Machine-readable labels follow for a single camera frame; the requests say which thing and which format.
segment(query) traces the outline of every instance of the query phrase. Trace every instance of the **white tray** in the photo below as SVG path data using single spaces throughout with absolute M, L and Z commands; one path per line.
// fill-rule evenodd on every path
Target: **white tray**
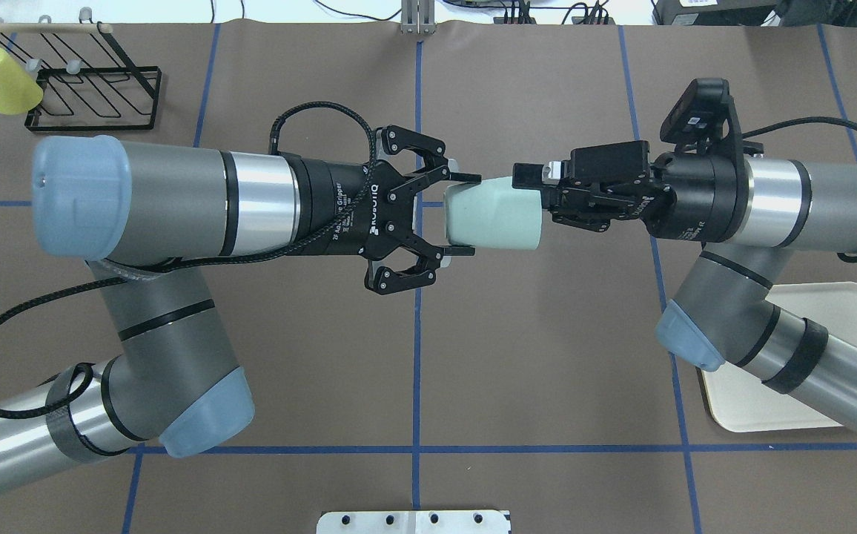
M 768 300 L 798 317 L 814 319 L 857 347 L 857 283 L 775 285 Z M 702 375 L 711 415 L 730 432 L 841 425 L 788 395 L 771 391 L 734 365 L 724 364 Z

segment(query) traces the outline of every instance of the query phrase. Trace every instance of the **blue plastic cap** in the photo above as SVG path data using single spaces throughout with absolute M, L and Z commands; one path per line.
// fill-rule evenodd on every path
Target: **blue plastic cap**
M 669 352 L 703 371 L 716 371 L 724 364 L 724 358 L 709 338 L 674 300 L 666 304 L 666 311 L 656 325 L 656 339 Z
M 158 436 L 165 451 L 185 458 L 221 445 L 254 419 L 254 400 L 242 367 L 211 387 Z
M 131 204 L 129 156 L 114 136 L 49 136 L 33 153 L 33 223 L 53 256 L 102 260 Z

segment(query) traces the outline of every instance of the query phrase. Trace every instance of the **yellow cup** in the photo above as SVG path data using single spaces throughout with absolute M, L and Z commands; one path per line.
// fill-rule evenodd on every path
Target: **yellow cup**
M 31 111 L 42 100 L 43 89 L 4 48 L 0 48 L 0 112 L 19 115 Z

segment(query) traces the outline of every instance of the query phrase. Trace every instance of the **black wire rack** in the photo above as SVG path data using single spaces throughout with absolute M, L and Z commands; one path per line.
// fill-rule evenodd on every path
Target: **black wire rack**
M 19 35 L 32 38 L 21 40 Z M 161 68 L 137 67 L 109 24 L 92 18 L 80 24 L 0 23 L 0 45 L 27 71 L 36 72 L 36 84 L 43 89 L 42 102 L 26 115 L 29 131 L 154 128 Z

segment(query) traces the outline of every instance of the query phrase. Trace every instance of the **robotiq logo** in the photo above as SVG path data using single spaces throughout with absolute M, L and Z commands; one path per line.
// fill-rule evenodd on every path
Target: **robotiq logo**
M 374 183 L 370 186 L 370 195 L 372 196 L 372 222 L 370 223 L 370 234 L 378 236 L 379 229 L 375 227 L 375 216 L 377 215 L 377 200 L 379 199 L 379 185 Z

